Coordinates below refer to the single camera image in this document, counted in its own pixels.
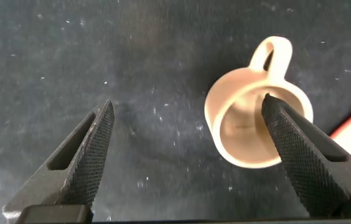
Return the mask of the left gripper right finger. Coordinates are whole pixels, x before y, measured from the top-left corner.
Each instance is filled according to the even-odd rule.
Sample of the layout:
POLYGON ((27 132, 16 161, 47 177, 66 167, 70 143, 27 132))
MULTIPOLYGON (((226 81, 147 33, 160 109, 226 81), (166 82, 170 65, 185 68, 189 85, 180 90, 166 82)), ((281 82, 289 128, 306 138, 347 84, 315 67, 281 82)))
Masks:
POLYGON ((261 114, 310 216, 351 217, 351 155, 277 97, 265 95, 261 114))

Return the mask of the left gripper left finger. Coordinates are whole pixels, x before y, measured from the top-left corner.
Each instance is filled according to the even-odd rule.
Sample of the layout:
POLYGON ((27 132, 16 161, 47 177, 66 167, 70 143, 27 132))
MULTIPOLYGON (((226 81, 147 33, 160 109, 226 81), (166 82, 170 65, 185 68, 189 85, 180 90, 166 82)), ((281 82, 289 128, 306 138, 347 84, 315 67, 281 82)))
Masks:
POLYGON ((3 206, 4 217, 17 220, 31 205, 92 206, 114 123, 111 101, 93 108, 3 206))

